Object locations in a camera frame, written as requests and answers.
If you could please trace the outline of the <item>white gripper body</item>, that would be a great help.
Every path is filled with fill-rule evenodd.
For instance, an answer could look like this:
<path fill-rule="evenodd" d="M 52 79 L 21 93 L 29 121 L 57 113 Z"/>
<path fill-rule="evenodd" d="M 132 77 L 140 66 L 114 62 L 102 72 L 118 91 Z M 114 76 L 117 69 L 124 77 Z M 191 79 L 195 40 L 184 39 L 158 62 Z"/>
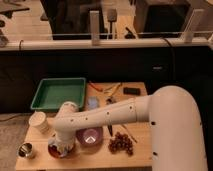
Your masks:
<path fill-rule="evenodd" d="M 55 142 L 59 151 L 71 150 L 75 143 L 75 134 L 67 132 L 57 132 Z"/>

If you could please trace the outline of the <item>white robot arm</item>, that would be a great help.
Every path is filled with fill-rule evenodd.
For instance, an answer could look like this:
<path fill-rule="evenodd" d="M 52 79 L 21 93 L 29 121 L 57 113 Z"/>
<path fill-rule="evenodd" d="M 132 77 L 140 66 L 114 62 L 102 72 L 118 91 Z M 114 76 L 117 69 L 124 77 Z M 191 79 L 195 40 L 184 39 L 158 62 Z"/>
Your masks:
<path fill-rule="evenodd" d="M 61 111 L 53 128 L 59 141 L 70 143 L 77 130 L 130 122 L 150 124 L 152 171 L 208 171 L 199 109 L 178 86 L 89 111 Z"/>

